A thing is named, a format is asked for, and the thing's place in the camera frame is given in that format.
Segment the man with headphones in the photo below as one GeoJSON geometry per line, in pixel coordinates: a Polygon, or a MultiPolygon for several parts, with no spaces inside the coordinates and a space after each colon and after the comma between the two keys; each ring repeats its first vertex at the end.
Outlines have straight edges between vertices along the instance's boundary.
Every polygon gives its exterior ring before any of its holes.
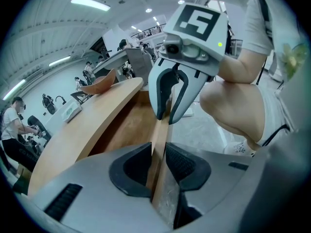
{"type": "Polygon", "coordinates": [[[1,115],[1,140],[5,153],[32,172],[38,159],[17,140],[18,135],[33,133],[40,136],[42,133],[21,123],[17,114],[23,113],[25,108],[22,98],[13,99],[12,105],[1,115]]]}

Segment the backpack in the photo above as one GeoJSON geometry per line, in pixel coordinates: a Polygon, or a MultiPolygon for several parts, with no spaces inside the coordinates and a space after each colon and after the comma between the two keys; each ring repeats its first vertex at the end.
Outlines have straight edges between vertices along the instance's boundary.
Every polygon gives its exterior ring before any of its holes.
{"type": "Polygon", "coordinates": [[[91,78],[91,74],[88,72],[88,71],[86,71],[86,70],[84,70],[84,71],[82,71],[82,73],[83,73],[83,76],[86,78],[91,78]]]}
{"type": "Polygon", "coordinates": [[[45,106],[48,106],[51,103],[51,101],[47,97],[45,97],[43,99],[43,103],[44,103],[45,106]]]}
{"type": "Polygon", "coordinates": [[[87,86],[87,84],[83,80],[80,80],[79,83],[80,83],[80,86],[87,86]]]}

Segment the railing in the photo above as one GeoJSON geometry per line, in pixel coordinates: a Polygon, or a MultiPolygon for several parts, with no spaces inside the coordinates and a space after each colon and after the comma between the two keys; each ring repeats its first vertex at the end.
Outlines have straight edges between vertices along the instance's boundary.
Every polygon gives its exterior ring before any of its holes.
{"type": "Polygon", "coordinates": [[[166,25],[166,23],[161,24],[161,25],[156,26],[156,27],[153,27],[153,28],[146,29],[140,33],[132,35],[131,38],[136,40],[136,41],[140,41],[141,39],[146,38],[148,36],[151,36],[151,35],[154,35],[157,33],[161,33],[163,31],[163,28],[165,25],[166,25]]]}

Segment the wooden bowl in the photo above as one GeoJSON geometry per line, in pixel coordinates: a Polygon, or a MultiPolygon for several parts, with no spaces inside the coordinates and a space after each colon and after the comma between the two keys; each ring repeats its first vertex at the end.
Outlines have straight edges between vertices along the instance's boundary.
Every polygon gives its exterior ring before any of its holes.
{"type": "Polygon", "coordinates": [[[80,89],[91,95],[101,94],[109,90],[116,78],[116,70],[112,69],[107,76],[98,77],[92,85],[81,86],[80,89]]]}

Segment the person's arm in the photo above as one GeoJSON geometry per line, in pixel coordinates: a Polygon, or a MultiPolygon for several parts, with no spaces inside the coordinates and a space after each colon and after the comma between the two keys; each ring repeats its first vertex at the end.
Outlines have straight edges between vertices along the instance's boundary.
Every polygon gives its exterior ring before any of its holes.
{"type": "Polygon", "coordinates": [[[232,83],[251,83],[259,74],[267,55],[242,49],[238,59],[227,55],[220,62],[218,75],[232,83]]]}
{"type": "Polygon", "coordinates": [[[18,134],[28,134],[28,133],[38,134],[39,133],[38,130],[35,130],[26,125],[23,125],[18,119],[14,120],[14,125],[18,129],[18,134]]]}
{"type": "Polygon", "coordinates": [[[220,62],[218,75],[233,83],[251,83],[273,49],[259,9],[258,0],[248,2],[242,50],[238,59],[225,56],[220,62]]]}

